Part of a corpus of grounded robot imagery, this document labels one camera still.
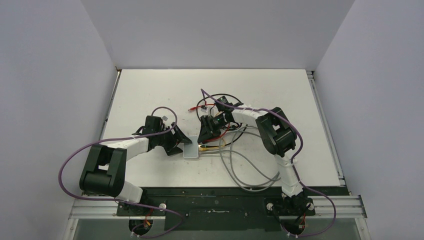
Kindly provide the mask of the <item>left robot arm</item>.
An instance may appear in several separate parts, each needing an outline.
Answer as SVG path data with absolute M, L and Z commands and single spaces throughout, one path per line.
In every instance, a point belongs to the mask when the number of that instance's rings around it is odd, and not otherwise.
M 162 147 L 167 156 L 173 156 L 183 152 L 179 144 L 190 143 L 175 122 L 167 126 L 162 118 L 148 115 L 130 139 L 90 148 L 79 187 L 85 192 L 130 202 L 132 212 L 144 215 L 149 210 L 149 201 L 143 198 L 143 188 L 125 180 L 127 161 L 155 147 Z

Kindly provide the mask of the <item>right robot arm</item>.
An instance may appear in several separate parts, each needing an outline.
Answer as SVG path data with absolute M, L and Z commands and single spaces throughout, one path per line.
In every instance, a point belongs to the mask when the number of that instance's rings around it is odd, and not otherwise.
M 304 186 L 296 170 L 295 157 L 303 148 L 303 139 L 290 123 L 283 110 L 252 108 L 243 103 L 235 105 L 215 102 L 217 116 L 200 117 L 198 143 L 206 143 L 219 137 L 221 128 L 229 123 L 245 124 L 257 128 L 265 149 L 274 156 L 281 178 L 281 190 L 287 197 L 283 199 L 283 209 L 296 214 L 303 207 L 299 195 Z

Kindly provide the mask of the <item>grey network switch box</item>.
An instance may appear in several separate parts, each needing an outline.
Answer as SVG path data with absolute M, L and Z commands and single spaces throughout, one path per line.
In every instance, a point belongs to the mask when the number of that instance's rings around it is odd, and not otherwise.
M 188 136 L 188 139 L 191 140 L 191 143 L 183 144 L 183 158 L 198 159 L 200 155 L 198 136 L 197 135 Z

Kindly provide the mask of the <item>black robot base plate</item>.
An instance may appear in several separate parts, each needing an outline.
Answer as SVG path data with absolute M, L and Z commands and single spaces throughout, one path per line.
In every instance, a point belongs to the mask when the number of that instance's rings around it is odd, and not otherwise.
M 148 187 L 141 202 L 145 206 L 165 204 L 172 212 L 120 203 L 120 217 L 164 217 L 164 229 L 180 222 L 178 231 L 245 231 L 261 229 L 279 232 L 282 228 L 300 234 L 304 216 L 314 216 L 318 203 L 312 199 L 321 192 L 327 196 L 346 196 L 346 187 L 314 187 L 300 196 L 283 197 L 278 187 L 247 192 L 238 187 Z

